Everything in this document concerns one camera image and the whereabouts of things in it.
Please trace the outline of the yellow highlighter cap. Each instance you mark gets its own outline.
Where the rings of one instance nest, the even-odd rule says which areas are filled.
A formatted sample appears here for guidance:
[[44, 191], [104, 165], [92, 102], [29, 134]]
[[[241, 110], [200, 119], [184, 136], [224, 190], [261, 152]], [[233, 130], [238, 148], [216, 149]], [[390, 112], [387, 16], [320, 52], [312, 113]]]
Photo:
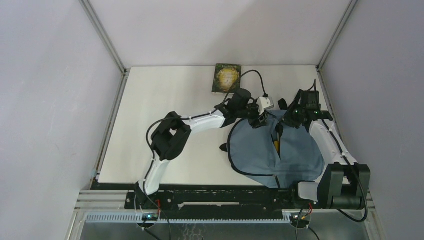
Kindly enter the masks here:
[[277, 154], [278, 154], [278, 157], [280, 158], [281, 157], [281, 152], [280, 152], [280, 138], [277, 136], [277, 137], [274, 137], [273, 139], [272, 139], [272, 142], [273, 142], [273, 145], [274, 145], [274, 147], [275, 147], [275, 150], [276, 150], [276, 152], [277, 152]]

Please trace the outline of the blue student backpack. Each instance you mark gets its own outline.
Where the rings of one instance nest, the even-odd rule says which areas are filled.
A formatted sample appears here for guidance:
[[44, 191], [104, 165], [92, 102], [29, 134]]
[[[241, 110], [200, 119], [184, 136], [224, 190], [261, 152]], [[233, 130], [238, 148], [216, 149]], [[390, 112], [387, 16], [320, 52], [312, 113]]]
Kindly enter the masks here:
[[[252, 128], [241, 119], [219, 148], [227, 153], [231, 168], [270, 189], [288, 189], [293, 183], [315, 181], [325, 170], [321, 152], [303, 128], [285, 125], [285, 110], [270, 110], [267, 125]], [[280, 138], [280, 157], [273, 138]]]

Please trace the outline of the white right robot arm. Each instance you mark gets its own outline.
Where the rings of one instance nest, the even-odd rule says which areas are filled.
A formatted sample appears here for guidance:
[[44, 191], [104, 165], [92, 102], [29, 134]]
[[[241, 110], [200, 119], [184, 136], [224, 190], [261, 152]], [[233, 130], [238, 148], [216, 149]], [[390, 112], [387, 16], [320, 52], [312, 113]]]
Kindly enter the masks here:
[[315, 202], [322, 209], [362, 210], [367, 203], [370, 168], [348, 152], [327, 110], [321, 109], [317, 90], [299, 90], [282, 121], [289, 127], [305, 127], [315, 141], [325, 169], [315, 181], [295, 182], [289, 203], [295, 208]]

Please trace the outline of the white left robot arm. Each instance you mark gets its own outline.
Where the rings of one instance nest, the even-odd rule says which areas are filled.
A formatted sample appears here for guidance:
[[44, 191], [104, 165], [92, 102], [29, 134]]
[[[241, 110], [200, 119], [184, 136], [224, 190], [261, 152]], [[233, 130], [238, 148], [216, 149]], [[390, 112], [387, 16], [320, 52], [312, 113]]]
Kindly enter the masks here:
[[263, 127], [268, 118], [267, 111], [273, 107], [274, 101], [267, 93], [254, 99], [248, 90], [241, 88], [209, 112], [181, 116], [172, 111], [154, 122], [146, 131], [146, 143], [152, 158], [145, 176], [136, 183], [135, 199], [138, 204], [145, 209], [159, 206], [155, 193], [159, 190], [161, 179], [169, 163], [183, 152], [190, 136], [225, 128], [237, 119], [247, 120], [254, 129]]

